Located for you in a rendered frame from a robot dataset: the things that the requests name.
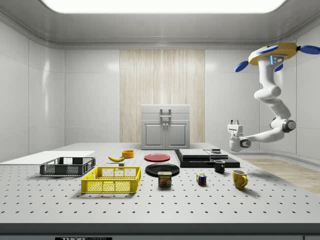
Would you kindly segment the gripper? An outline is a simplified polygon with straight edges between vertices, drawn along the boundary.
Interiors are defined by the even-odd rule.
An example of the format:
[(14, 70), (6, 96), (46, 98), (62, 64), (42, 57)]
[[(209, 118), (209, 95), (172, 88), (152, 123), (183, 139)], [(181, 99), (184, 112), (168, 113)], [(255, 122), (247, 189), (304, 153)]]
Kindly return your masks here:
[(243, 126), (239, 124), (238, 120), (236, 120), (235, 123), (233, 123), (233, 120), (231, 119), (229, 124), (227, 125), (227, 130), (229, 132), (230, 137), (243, 136)]

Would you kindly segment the black mug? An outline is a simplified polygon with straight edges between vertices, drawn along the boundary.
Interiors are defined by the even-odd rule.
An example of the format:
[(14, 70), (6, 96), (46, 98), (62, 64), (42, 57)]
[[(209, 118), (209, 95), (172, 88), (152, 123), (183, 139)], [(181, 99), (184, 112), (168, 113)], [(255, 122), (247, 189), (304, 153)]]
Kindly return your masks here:
[(225, 161), (224, 160), (214, 160), (214, 170), (216, 173), (223, 174), (225, 172)]

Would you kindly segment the black stove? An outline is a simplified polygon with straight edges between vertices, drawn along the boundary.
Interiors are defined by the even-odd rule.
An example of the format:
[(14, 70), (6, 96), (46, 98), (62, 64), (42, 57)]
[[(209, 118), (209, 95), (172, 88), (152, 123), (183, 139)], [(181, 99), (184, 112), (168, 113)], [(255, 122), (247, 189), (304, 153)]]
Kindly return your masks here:
[[(175, 150), (175, 153), (180, 161), (181, 168), (213, 168), (214, 160), (213, 158), (183, 158), (178, 149)], [(218, 160), (225, 161), (226, 168), (239, 168), (240, 162), (228, 157), (228, 158), (219, 158)]]

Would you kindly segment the yellow mug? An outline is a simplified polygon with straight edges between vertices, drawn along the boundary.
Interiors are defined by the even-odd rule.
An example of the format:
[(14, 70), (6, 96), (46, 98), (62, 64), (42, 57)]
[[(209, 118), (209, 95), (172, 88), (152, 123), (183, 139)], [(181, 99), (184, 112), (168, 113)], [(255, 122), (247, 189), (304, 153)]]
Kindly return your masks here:
[(234, 186), (239, 190), (243, 190), (248, 184), (247, 173), (243, 170), (233, 170), (232, 177)]

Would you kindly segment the white cabinet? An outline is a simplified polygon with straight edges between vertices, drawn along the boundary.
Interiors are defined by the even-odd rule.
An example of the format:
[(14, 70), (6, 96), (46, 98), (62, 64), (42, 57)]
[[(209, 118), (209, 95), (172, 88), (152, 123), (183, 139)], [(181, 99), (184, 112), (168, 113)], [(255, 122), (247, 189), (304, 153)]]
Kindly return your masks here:
[(190, 105), (142, 104), (141, 148), (143, 150), (190, 148)]

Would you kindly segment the red plate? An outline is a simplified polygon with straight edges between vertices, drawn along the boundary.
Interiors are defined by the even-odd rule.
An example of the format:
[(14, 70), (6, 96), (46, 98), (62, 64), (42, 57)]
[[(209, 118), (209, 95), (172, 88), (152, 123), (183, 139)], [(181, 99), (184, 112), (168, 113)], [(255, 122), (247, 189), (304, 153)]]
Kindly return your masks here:
[(170, 156), (163, 153), (151, 153), (144, 156), (144, 159), (148, 162), (166, 162), (170, 160)]

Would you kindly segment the black plate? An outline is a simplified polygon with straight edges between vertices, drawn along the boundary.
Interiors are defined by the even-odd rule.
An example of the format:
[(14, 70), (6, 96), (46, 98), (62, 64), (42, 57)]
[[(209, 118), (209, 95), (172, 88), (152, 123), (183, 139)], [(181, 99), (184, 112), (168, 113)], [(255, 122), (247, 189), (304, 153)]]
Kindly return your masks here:
[(171, 172), (172, 176), (176, 176), (180, 172), (180, 168), (177, 165), (170, 163), (155, 163), (150, 164), (145, 168), (145, 172), (153, 177), (158, 176), (158, 172)]

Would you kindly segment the drone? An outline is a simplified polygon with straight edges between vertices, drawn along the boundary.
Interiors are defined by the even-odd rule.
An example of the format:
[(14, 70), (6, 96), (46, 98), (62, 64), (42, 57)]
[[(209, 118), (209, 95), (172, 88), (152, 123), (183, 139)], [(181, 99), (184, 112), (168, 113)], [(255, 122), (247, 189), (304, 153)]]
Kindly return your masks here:
[(273, 45), (263, 46), (260, 49), (252, 52), (248, 57), (248, 60), (241, 62), (235, 69), (235, 72), (240, 72), (247, 67), (248, 64), (257, 66), (258, 60), (264, 56), (283, 55), (284, 59), (290, 59), (301, 51), (305, 54), (319, 55), (320, 47), (312, 45), (297, 46), (294, 42), (281, 42)]

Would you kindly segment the yellow basket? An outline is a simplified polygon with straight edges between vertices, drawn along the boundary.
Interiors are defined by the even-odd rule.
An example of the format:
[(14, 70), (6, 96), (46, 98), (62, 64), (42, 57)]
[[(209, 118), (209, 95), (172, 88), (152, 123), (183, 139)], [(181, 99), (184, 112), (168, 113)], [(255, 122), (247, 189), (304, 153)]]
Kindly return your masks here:
[(98, 166), (81, 178), (82, 193), (136, 193), (140, 166)]

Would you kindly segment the dark grey basket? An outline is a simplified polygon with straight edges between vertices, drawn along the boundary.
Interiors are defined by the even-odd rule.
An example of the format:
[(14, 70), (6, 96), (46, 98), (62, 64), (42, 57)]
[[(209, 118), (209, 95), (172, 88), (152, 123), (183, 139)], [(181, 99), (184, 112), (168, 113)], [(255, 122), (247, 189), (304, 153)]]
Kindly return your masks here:
[(43, 176), (82, 176), (96, 165), (95, 157), (58, 157), (40, 165)]

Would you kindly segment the white board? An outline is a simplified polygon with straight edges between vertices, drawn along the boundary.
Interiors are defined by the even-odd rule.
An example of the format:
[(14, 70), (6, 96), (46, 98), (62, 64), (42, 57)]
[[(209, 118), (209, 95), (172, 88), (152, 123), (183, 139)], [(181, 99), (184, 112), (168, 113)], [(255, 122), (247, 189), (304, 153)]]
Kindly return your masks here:
[(41, 165), (59, 157), (86, 157), (94, 152), (95, 151), (43, 151), (1, 162), (0, 165)]

